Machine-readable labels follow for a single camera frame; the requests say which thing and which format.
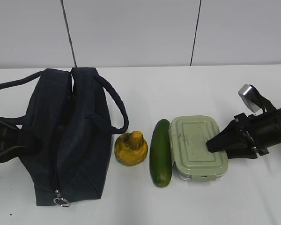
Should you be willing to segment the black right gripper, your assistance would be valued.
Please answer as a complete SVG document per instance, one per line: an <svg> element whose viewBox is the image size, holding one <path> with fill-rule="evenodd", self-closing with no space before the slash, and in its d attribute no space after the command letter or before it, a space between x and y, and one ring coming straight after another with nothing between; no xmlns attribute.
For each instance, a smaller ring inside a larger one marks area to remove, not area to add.
<svg viewBox="0 0 281 225"><path fill-rule="evenodd" d="M218 135L207 141L209 152L226 151L228 159L257 159L259 155L267 155L268 149L261 144L253 127L256 115L236 115L234 119Z"/></svg>

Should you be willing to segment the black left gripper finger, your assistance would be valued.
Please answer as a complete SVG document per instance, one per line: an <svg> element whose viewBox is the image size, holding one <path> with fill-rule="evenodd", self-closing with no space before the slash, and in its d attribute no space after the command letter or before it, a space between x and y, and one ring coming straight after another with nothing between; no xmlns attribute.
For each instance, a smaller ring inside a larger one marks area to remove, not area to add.
<svg viewBox="0 0 281 225"><path fill-rule="evenodd" d="M14 158L40 158L44 142L33 128L35 112L27 109L21 117L0 116L0 164Z"/></svg>

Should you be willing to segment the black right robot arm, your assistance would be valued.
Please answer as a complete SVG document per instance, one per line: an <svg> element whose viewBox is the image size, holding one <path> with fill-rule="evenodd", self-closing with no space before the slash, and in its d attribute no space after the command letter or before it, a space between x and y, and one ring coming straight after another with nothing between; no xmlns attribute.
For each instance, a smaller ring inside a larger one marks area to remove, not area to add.
<svg viewBox="0 0 281 225"><path fill-rule="evenodd" d="M256 159L281 143L281 108L260 115L241 113L218 135L207 141L209 152L224 151L229 159Z"/></svg>

